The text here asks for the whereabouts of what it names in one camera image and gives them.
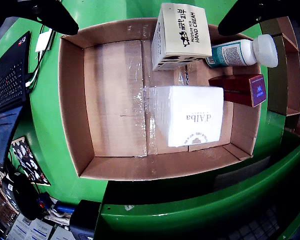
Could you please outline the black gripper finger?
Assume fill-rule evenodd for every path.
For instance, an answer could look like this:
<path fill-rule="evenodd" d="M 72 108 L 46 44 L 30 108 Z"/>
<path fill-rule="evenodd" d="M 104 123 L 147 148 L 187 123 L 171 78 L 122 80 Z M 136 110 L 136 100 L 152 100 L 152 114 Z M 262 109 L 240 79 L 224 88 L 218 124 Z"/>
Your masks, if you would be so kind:
<path fill-rule="evenodd" d="M 300 0 L 238 0 L 217 29 L 222 36 L 232 36 L 261 22 L 281 17 L 292 17 L 300 26 Z"/>
<path fill-rule="evenodd" d="M 38 22 L 64 35 L 76 35 L 79 26 L 58 0 L 0 0 L 0 27 L 10 17 Z"/>

